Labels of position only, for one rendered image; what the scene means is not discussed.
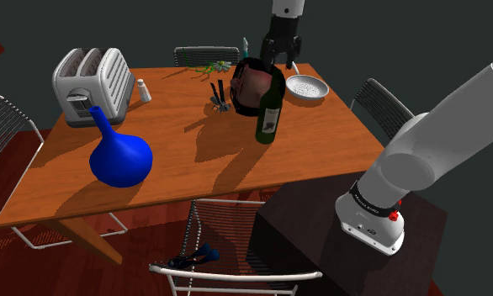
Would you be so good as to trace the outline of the wooden table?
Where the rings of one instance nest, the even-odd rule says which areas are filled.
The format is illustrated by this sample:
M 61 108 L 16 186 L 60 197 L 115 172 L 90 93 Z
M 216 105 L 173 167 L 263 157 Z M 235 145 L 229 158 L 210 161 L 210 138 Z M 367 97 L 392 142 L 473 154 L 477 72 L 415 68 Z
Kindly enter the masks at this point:
M 134 94 L 117 130 L 149 144 L 148 177 L 131 188 L 101 183 L 88 164 L 99 131 L 59 119 L 5 204 L 0 227 L 39 223 L 118 265 L 121 255 L 87 216 L 364 171 L 383 149 L 335 93 L 315 102 L 287 96 L 274 142 L 262 145 L 254 118 L 211 110 L 216 75 L 163 67 L 140 68 L 135 76 L 151 101 Z

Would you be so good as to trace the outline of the dark green wine bottle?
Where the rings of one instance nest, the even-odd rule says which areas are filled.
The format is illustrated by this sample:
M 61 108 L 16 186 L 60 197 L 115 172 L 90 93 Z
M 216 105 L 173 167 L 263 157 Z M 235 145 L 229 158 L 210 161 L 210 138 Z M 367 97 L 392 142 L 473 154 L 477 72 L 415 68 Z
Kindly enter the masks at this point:
M 283 73 L 276 66 L 272 70 L 270 88 L 261 97 L 255 134 L 256 140 L 264 145 L 274 141 L 286 90 Z

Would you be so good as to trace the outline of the dark robot stand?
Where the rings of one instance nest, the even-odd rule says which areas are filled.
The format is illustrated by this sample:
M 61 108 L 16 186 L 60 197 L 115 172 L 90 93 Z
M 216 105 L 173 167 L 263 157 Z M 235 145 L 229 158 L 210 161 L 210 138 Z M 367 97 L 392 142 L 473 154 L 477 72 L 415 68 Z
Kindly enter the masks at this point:
M 336 199 L 358 174 L 283 185 L 258 211 L 249 248 L 271 272 L 321 271 L 295 296 L 443 296 L 432 280 L 447 213 L 414 193 L 402 200 L 406 236 L 386 256 L 342 230 Z

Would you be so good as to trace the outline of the blue and black toy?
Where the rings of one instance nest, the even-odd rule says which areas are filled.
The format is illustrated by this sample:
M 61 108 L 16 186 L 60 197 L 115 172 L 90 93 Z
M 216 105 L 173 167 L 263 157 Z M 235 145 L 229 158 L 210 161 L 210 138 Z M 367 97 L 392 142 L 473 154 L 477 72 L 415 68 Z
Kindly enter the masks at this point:
M 219 259 L 220 253 L 216 249 L 211 249 L 208 243 L 204 243 L 189 256 L 175 256 L 173 259 L 168 260 L 167 265 L 174 269 L 186 269 L 206 262 L 218 261 Z

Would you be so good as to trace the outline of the blue round vase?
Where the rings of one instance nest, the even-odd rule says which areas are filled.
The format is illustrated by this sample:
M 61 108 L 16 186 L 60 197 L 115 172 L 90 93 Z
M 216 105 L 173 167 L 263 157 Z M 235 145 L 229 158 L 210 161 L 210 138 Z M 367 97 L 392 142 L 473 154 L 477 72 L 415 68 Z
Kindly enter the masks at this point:
M 89 109 L 102 139 L 89 157 L 93 175 L 115 188 L 129 188 L 144 181 L 151 171 L 153 154 L 140 137 L 113 130 L 99 106 Z

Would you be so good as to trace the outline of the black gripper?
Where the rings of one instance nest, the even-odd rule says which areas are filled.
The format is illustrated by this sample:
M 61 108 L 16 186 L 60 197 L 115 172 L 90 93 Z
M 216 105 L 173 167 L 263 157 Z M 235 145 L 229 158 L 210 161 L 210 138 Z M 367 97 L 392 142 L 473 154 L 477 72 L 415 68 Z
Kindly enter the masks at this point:
M 294 60 L 300 55 L 302 39 L 297 35 L 300 17 L 271 17 L 269 31 L 265 35 L 260 60 L 265 69 L 271 69 L 276 53 L 286 53 L 286 68 L 292 68 Z

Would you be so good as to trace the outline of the silver toaster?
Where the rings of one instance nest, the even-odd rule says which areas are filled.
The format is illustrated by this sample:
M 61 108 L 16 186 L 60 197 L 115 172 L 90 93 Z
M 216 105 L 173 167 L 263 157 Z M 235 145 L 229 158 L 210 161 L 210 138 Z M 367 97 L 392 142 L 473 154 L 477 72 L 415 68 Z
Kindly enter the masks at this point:
M 52 75 L 52 86 L 73 128 L 95 125 L 89 112 L 102 109 L 111 124 L 125 120 L 135 85 L 122 53 L 117 48 L 76 48 L 61 60 Z

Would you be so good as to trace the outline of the white salt shaker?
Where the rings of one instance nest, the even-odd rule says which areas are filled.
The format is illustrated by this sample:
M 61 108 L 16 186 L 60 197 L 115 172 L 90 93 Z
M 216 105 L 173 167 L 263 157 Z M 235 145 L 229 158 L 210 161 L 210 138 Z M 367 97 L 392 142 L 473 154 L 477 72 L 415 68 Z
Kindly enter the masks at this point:
M 151 101 L 151 95 L 150 95 L 150 92 L 149 92 L 146 84 L 144 83 L 144 80 L 138 79 L 137 80 L 137 86 L 138 86 L 138 90 L 139 90 L 139 94 L 140 94 L 140 100 L 143 103 L 150 102 Z

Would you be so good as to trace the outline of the white daisy with green stem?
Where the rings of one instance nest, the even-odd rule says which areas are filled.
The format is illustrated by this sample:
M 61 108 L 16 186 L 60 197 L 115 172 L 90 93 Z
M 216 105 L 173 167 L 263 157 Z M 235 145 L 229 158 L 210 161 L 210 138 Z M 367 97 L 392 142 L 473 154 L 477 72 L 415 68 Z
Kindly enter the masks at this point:
M 214 61 L 208 62 L 205 66 L 199 66 L 195 68 L 196 72 L 203 74 L 210 74 L 211 72 L 228 72 L 231 68 L 230 61 Z

